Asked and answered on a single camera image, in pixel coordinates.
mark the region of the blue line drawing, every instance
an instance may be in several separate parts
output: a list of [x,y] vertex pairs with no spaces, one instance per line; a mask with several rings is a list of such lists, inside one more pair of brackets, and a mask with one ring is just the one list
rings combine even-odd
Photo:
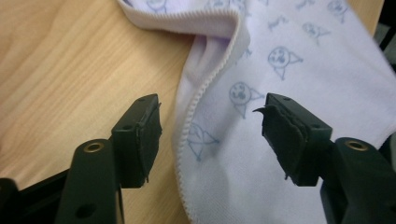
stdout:
[[289,22],[288,19],[286,19],[284,16],[280,16],[280,17],[276,18],[275,21],[268,22],[268,29],[272,32],[274,30],[274,28],[276,28],[280,24],[285,24],[288,22]]
[[285,47],[277,47],[268,55],[268,63],[274,67],[274,71],[280,76],[282,81],[285,80],[286,68],[290,64],[301,63],[302,61],[302,58]]
[[166,13],[167,0],[147,0],[148,7],[155,13]]
[[209,0],[205,9],[235,8],[241,13],[245,13],[245,0]]
[[251,51],[251,49],[246,49],[243,56],[245,56],[246,58],[249,58],[252,53],[253,53],[253,51]]
[[312,6],[315,4],[315,0],[304,0],[302,3],[299,3],[296,8],[298,10],[302,9],[303,7]]
[[265,95],[250,88],[245,82],[237,82],[233,84],[229,91],[230,100],[233,107],[238,111],[242,118],[246,118],[247,104],[250,101],[264,98]]
[[218,144],[219,140],[217,140],[207,131],[204,131],[198,124],[192,123],[187,142],[189,143],[189,147],[194,154],[195,159],[197,161],[201,161],[201,156],[204,149],[209,145]]
[[348,10],[347,3],[340,0],[333,0],[327,5],[327,9],[337,18],[341,23],[344,23],[345,14]]
[[323,35],[329,35],[331,34],[330,31],[317,26],[311,22],[306,22],[303,24],[303,30],[306,31],[306,33],[315,40],[317,45],[319,44],[319,38]]

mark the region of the brass insert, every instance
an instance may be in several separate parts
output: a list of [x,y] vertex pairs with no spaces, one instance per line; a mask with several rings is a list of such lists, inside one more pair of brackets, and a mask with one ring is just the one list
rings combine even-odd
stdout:
[[84,147],[84,151],[87,153],[97,152],[102,149],[105,145],[100,142],[90,143],[89,145]]
[[367,151],[369,148],[362,142],[349,140],[346,141],[346,146],[358,151]]

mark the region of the light wood grain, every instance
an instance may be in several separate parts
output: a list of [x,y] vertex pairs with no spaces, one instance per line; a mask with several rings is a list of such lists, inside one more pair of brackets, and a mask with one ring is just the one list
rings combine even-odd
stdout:
[[[362,14],[370,29],[375,1],[351,0],[358,12],[372,10]],[[160,152],[150,183],[123,191],[125,217],[187,223],[170,139],[192,40],[134,27],[113,0],[0,1],[0,176],[24,189],[67,169],[78,145],[108,138],[136,98],[157,92]]]
[[348,0],[367,31],[374,35],[384,0]]

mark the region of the white cloth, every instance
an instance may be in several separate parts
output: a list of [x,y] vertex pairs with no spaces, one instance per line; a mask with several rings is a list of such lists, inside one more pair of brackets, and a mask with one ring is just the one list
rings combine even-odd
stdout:
[[396,78],[344,0],[119,0],[145,29],[197,34],[177,94],[174,148],[193,223],[326,223],[251,113],[267,92],[380,147],[396,131]]

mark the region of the black mechanical arm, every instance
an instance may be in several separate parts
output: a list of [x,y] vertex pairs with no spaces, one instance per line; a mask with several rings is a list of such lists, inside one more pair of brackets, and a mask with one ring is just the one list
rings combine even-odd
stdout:
[[121,188],[141,188],[162,133],[156,94],[136,100],[111,137],[79,146],[69,170],[18,190],[0,178],[0,223],[124,223]]
[[297,186],[315,186],[329,224],[396,223],[396,173],[390,160],[332,128],[289,97],[267,94],[262,135]]

